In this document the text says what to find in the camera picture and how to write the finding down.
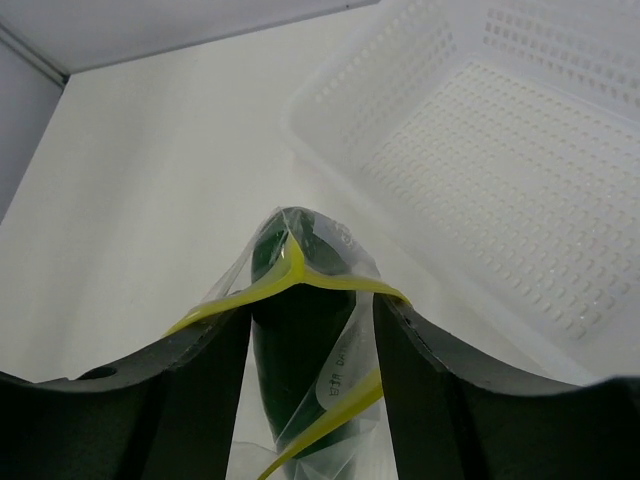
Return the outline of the green fake cucumber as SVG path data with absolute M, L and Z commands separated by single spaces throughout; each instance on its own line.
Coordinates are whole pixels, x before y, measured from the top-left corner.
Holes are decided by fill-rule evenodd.
M 264 277 L 280 257 L 288 238 L 297 240 L 308 265 L 325 275 L 343 275 L 351 266 L 313 233 L 323 217 L 311 210 L 287 207 L 260 231 L 252 252 L 251 280 Z M 310 391 L 347 320 L 356 294 L 294 285 L 252 307 L 254 355 L 263 405 L 277 449 L 324 413 Z

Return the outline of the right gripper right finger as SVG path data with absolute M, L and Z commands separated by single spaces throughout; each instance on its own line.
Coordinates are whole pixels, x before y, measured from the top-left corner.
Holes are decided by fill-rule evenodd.
M 373 302 L 402 479 L 635 479 L 639 381 L 576 386 L 500 361 L 388 295 Z

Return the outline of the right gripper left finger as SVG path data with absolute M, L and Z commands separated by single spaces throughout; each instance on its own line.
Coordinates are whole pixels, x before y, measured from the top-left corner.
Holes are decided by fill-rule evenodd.
M 239 307 L 77 379 L 2 374 L 2 478 L 224 478 L 249 334 Z

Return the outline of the clear zip top bag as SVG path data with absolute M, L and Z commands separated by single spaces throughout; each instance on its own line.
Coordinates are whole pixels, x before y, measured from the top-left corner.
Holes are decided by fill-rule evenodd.
M 399 297 L 341 223 L 275 210 L 187 327 L 246 306 L 264 413 L 288 479 L 352 479 L 380 420 L 373 300 Z

